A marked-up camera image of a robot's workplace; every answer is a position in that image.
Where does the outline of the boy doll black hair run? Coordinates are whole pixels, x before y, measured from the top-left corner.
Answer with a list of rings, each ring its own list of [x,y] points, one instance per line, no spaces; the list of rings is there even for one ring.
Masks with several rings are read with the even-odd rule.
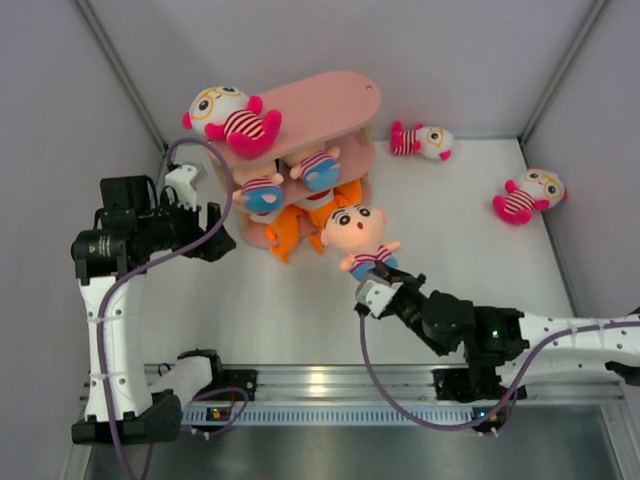
[[[323,246],[343,254],[340,269],[361,281],[374,274],[376,263],[397,268],[394,253],[401,249],[400,241],[384,242],[387,217],[383,210],[369,205],[352,205],[330,214],[321,231]]]

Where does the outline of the orange shrimp plush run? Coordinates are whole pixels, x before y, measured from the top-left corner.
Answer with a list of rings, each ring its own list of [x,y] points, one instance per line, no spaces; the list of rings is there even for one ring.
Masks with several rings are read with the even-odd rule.
[[[318,254],[324,253],[321,233],[331,214],[335,210],[358,204],[361,200],[362,183],[360,179],[325,190],[303,200],[301,208],[307,213],[312,225],[307,239]]]
[[[313,224],[309,211],[296,205],[284,207],[265,229],[270,242],[269,250],[282,263],[289,263],[290,254],[297,248],[302,239],[307,239],[313,232]]]

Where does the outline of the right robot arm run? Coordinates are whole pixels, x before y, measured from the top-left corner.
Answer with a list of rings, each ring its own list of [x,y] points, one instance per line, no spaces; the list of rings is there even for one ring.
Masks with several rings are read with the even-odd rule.
[[[536,382],[619,378],[639,383],[639,313],[621,318],[559,318],[512,307],[480,306],[452,294],[421,290],[413,276],[380,261],[366,300],[373,317],[398,318],[440,357],[456,351],[465,365],[437,375],[454,400],[514,395]]]

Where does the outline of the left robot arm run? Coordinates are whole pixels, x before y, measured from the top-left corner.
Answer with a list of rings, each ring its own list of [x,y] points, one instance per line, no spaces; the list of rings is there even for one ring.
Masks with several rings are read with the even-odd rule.
[[[72,243],[90,348],[88,401],[71,427],[77,445],[173,441],[194,396],[210,400],[225,390],[226,376],[213,350],[179,355],[154,384],[147,382],[142,354],[143,265],[159,252],[212,263],[236,247],[218,204],[208,203],[207,226],[200,227],[200,179],[193,166],[167,174],[162,190],[145,175],[106,178],[92,228]]]

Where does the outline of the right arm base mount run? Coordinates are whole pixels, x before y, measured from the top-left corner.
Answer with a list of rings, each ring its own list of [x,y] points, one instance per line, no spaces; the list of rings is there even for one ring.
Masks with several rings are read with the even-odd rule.
[[[441,368],[432,372],[436,398],[459,403],[480,400],[500,400],[509,385],[495,367]]]

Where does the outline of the boy doll striped shirt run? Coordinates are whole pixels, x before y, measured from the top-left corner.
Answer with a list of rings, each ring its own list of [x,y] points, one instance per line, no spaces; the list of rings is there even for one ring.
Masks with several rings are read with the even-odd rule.
[[[289,167],[289,175],[293,180],[301,180],[306,188],[320,192],[332,187],[340,177],[339,162],[341,149],[311,147],[282,157]]]

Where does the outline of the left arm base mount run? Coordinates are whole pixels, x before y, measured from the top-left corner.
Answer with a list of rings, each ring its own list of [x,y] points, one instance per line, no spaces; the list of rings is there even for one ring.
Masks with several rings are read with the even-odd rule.
[[[244,391],[250,401],[255,400],[258,371],[252,368],[224,368],[216,374],[216,388],[236,387]]]

